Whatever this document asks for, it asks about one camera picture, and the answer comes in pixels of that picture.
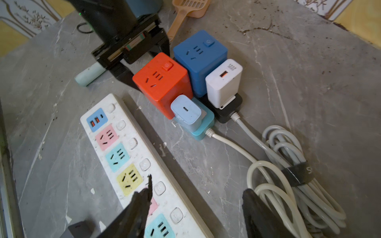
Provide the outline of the light blue plug adapter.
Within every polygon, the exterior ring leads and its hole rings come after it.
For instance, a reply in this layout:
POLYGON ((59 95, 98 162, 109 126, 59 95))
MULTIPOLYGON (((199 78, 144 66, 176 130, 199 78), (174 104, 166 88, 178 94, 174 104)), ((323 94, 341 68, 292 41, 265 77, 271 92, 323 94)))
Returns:
POLYGON ((201 126, 206 111, 186 95, 179 95, 172 103, 171 110, 176 121, 189 132, 193 133, 201 126))

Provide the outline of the grey purple plug adapter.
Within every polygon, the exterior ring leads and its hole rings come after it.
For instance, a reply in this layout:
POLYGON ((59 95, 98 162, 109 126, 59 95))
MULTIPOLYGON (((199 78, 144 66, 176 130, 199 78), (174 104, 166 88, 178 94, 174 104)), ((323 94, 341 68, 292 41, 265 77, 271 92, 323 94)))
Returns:
POLYGON ((68 226, 60 238, 90 238, 92 231, 85 221, 68 226))

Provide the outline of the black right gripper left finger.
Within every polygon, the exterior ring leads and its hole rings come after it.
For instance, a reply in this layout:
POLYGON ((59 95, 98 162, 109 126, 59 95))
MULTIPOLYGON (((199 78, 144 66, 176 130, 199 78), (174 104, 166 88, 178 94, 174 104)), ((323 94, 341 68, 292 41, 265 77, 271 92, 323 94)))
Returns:
POLYGON ((148 187, 134 192, 130 204, 98 238, 143 238, 152 200, 152 175, 148 187))

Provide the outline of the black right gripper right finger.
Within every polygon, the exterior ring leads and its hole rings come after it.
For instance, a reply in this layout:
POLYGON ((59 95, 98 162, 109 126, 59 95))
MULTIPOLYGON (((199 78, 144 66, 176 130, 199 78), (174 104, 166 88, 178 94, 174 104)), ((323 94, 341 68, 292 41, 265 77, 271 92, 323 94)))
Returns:
POLYGON ((243 213, 249 238, 294 238, 250 188, 243 192, 243 213))

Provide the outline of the red cube socket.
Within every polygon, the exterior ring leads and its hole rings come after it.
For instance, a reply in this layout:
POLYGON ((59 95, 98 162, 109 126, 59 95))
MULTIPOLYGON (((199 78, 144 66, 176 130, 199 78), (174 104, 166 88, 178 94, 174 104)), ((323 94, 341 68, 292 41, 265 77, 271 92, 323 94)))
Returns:
POLYGON ((172 102, 180 95, 193 98, 187 69, 165 53, 157 54, 133 76, 133 82, 168 119, 174 117, 172 102))

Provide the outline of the white charger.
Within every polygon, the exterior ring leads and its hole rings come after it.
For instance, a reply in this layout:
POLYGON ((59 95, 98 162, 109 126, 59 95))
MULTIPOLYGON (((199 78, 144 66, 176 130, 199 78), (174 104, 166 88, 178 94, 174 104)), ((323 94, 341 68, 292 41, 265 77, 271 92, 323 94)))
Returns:
POLYGON ((206 78, 207 98, 215 108, 222 108, 238 93, 243 67, 227 59, 206 78))

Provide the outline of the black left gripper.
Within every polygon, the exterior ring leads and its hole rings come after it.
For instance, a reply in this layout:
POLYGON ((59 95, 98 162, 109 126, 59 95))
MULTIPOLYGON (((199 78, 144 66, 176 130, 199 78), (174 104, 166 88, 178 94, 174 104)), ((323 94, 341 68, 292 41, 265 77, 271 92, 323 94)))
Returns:
POLYGON ((144 15, 138 25, 126 37, 107 46, 102 44, 92 55, 105 69, 111 69, 112 75, 120 82, 140 91, 133 81, 134 74, 120 61, 128 64, 137 61, 145 53, 155 57, 159 53, 170 56, 169 38, 157 13, 144 15))

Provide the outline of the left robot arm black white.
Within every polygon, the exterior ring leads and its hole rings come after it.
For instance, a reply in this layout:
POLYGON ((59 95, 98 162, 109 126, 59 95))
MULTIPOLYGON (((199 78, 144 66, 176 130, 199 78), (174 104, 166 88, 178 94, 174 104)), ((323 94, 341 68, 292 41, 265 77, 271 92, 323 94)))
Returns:
POLYGON ((110 71, 118 81, 138 89, 127 65, 145 53, 152 57, 159 53, 170 55, 169 38, 160 27, 157 13, 136 17, 126 1, 70 3, 103 41, 92 52, 97 62, 74 78, 79 85, 86 87, 105 71, 110 71))

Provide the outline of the blue cube socket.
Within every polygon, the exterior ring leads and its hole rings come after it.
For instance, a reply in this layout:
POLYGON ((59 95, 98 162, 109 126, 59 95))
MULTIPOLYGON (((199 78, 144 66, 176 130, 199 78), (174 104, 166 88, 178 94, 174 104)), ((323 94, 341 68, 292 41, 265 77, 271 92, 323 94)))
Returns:
POLYGON ((227 60, 228 49, 205 30, 174 47, 174 57, 188 70, 193 94, 207 94, 205 78, 227 60))

